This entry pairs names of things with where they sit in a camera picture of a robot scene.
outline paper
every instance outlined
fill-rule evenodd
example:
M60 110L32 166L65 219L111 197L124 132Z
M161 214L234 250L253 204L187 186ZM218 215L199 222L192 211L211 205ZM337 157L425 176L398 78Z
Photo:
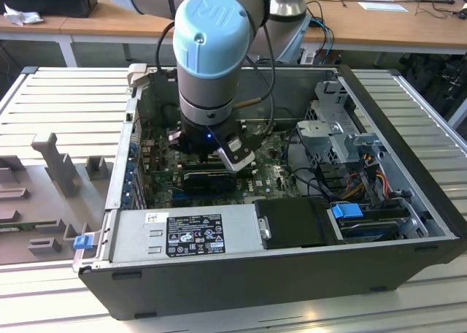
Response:
M39 13L36 12L20 12L9 8L6 4L5 6L5 13L3 16L11 23L16 24L19 26L23 26L24 24L34 24L34 23L41 23L44 19L41 18Z
M402 7L400 4L371 3L371 2L358 2L358 4L367 10L385 10L388 12L408 12L408 10Z

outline motherboard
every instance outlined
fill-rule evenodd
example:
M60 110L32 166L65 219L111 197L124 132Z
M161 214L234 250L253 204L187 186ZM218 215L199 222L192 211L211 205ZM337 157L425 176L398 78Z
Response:
M246 135L263 123L244 123ZM255 152L256 160L240 172L229 172L216 153L200 162L196 155L172 150L167 131L154 128L142 142L144 189L148 208L250 204L258 199L300 196L284 165L288 134L275 131Z

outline light blue robot joint cap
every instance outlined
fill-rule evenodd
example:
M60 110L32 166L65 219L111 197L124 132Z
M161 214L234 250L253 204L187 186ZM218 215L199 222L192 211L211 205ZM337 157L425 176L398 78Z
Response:
M238 67L250 47L250 22L237 0L184 0L175 15L174 53L189 74L217 79Z

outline blue wire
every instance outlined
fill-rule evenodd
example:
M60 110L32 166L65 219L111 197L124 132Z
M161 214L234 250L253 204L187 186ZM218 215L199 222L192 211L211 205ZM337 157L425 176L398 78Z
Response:
M324 64L326 59L328 59L329 53L331 52L331 47L332 47L331 33L329 32L329 29L326 26L324 26L324 24L321 23L318 19L313 19L313 21L319 26L321 26L321 28L326 33L326 36L328 38L328 51L326 52L326 56L324 57L323 61L321 61L321 64Z

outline white table leg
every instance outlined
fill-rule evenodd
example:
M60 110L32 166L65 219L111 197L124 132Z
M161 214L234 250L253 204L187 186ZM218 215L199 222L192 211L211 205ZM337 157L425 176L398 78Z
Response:
M130 45L128 43L123 43L123 54L125 54L126 61L133 60L133 58L131 57L131 52L130 52Z
M74 56L74 44L72 38L70 36L63 37L58 41L58 44L60 45L61 54L63 55L63 59L65 59L66 66L73 68L78 67L78 62Z
M379 52L376 59L374 60L373 66L378 68L381 65L381 62L385 56L386 52Z

